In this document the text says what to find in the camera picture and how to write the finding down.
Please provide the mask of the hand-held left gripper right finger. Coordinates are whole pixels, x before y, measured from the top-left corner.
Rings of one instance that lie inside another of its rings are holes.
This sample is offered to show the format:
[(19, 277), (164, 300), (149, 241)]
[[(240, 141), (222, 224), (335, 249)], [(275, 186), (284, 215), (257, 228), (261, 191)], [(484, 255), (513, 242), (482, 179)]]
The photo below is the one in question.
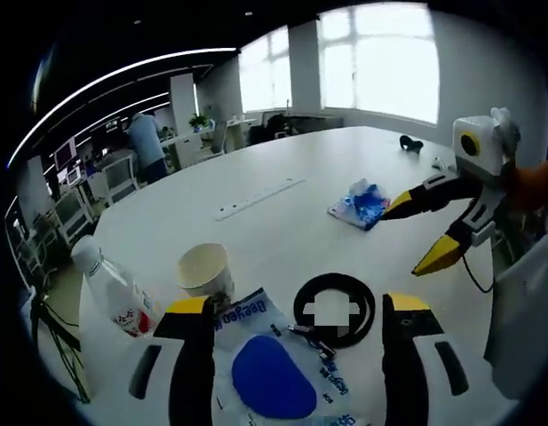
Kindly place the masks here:
[(429, 305), (383, 295), (387, 425), (498, 425), (518, 402), (492, 380), (492, 366), (445, 332)]

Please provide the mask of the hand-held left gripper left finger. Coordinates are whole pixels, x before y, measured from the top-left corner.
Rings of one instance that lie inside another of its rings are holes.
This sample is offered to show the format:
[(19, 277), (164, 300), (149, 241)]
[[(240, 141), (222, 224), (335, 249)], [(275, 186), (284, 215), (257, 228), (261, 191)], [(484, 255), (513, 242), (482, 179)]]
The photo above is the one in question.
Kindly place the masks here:
[(128, 392), (149, 425), (211, 425), (215, 310), (209, 296), (179, 299), (164, 313), (131, 370)]

